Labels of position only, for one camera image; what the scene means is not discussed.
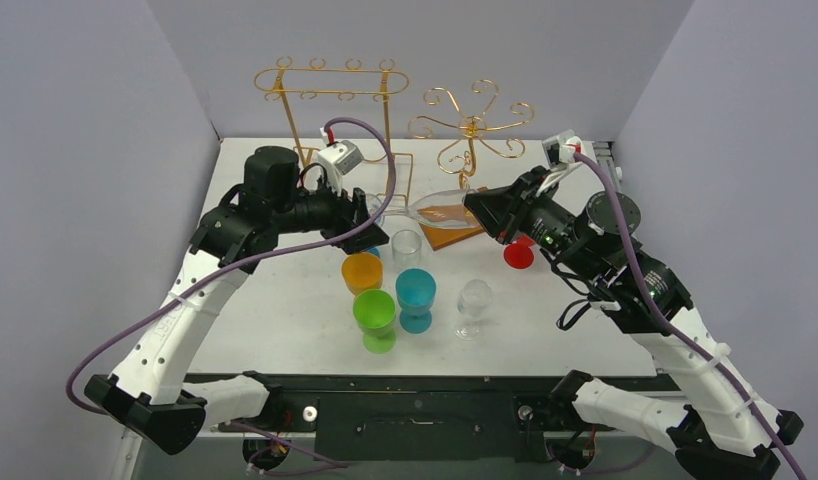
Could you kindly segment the clear wine glass amber tint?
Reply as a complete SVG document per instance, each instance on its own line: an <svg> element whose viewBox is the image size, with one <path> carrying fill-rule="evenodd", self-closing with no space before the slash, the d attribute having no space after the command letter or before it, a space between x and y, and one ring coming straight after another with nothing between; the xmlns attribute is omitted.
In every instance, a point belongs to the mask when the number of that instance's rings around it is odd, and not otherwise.
<svg viewBox="0 0 818 480"><path fill-rule="evenodd" d="M476 217L464 206L467 194L476 190L445 190L426 195L404 205L401 201L388 204L383 216L403 216L420 225L438 229L468 229L480 226Z"/></svg>

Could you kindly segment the clear glass tumbler goblet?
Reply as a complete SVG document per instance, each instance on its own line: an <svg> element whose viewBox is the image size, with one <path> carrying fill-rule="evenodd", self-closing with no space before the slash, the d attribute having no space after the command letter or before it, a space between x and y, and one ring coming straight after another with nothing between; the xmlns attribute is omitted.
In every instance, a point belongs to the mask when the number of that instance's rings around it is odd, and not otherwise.
<svg viewBox="0 0 818 480"><path fill-rule="evenodd" d="M395 270L419 268L422 260L422 240L410 229L399 230L391 236L392 259Z"/></svg>

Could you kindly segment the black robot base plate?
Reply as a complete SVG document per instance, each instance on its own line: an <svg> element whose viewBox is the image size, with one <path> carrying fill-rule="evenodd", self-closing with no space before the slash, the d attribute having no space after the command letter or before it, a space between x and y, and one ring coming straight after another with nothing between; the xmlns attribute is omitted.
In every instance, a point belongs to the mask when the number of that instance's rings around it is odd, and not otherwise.
<svg viewBox="0 0 818 480"><path fill-rule="evenodd" d="M585 440L593 426L552 402L557 377L280 375L279 394L245 425L356 461L512 458L542 462L545 442Z"/></svg>

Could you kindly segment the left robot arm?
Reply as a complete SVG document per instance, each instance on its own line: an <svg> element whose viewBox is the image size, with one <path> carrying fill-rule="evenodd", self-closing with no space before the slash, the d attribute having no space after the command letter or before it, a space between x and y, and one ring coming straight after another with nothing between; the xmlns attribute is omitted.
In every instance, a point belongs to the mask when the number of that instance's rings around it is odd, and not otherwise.
<svg viewBox="0 0 818 480"><path fill-rule="evenodd" d="M85 395L170 455L209 426L247 419L260 430L276 427L283 416L276 396L281 389L264 375L249 371L189 383L186 374L225 304L281 235L317 231L348 254L388 241L371 222L363 190L342 186L362 161L352 142L328 144L313 159L321 176L308 189L295 151L257 148L245 161L242 181L202 216L160 318L109 375L89 379Z"/></svg>

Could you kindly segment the red plastic goblet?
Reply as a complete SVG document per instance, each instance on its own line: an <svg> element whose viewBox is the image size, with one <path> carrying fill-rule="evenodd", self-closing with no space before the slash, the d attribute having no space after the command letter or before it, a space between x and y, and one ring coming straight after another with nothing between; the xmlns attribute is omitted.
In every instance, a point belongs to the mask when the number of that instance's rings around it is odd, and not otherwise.
<svg viewBox="0 0 818 480"><path fill-rule="evenodd" d="M535 242L527 236L519 236L508 244L503 251L503 258L511 268L523 270L529 268L535 260L533 247Z"/></svg>

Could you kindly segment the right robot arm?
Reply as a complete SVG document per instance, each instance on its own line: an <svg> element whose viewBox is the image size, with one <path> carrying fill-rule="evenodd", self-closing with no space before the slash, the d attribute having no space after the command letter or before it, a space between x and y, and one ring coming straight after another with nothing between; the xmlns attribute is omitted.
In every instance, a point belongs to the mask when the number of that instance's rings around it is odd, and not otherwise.
<svg viewBox="0 0 818 480"><path fill-rule="evenodd" d="M556 275L582 282L587 306L648 351L685 398L661 401L573 370L550 393L551 418L638 437L696 479L773 478L801 418L752 392L685 286L633 238L641 214L630 198L607 188L574 214L556 202L550 179L536 167L507 187L467 194L464 204L496 241L528 237Z"/></svg>

